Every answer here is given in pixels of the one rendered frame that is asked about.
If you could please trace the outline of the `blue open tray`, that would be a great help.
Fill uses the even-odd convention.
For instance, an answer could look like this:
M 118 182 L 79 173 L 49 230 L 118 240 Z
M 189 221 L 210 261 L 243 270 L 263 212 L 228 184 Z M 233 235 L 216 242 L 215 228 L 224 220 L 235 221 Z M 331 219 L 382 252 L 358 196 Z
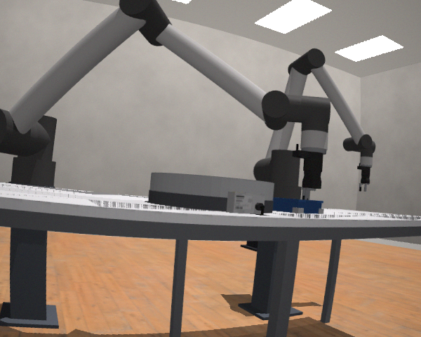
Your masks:
M 319 213 L 323 201 L 273 197 L 273 211 L 293 212 L 293 207 L 304 208 L 304 213 Z

